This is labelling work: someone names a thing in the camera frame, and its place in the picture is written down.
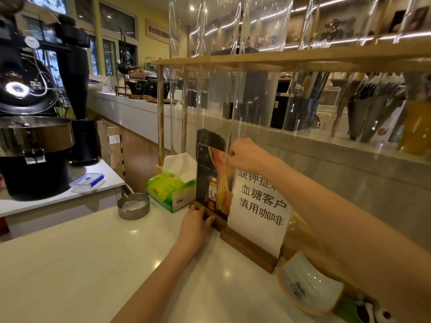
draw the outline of plastic container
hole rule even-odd
[[[79,178],[73,180],[69,186],[72,187],[72,191],[75,193],[90,192],[97,184],[99,184],[105,176],[101,173],[86,173]]]

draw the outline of display shelf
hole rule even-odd
[[[431,41],[406,41],[392,45],[340,46],[290,52],[197,56],[154,60],[155,65],[187,70],[388,72],[427,71],[431,61],[411,61],[431,56]]]

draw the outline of green tissue box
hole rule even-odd
[[[164,171],[147,181],[147,194],[175,212],[195,199],[196,179],[184,183],[178,175]]]

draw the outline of yellow wall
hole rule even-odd
[[[161,10],[152,5],[145,4],[141,0],[100,0],[112,4],[118,10],[124,10],[137,18],[137,32],[139,40],[138,61],[144,64],[145,57],[169,58],[169,44],[145,36],[145,19],[149,19],[162,27],[169,29],[168,11]],[[187,36],[181,32],[180,56],[187,56]]]

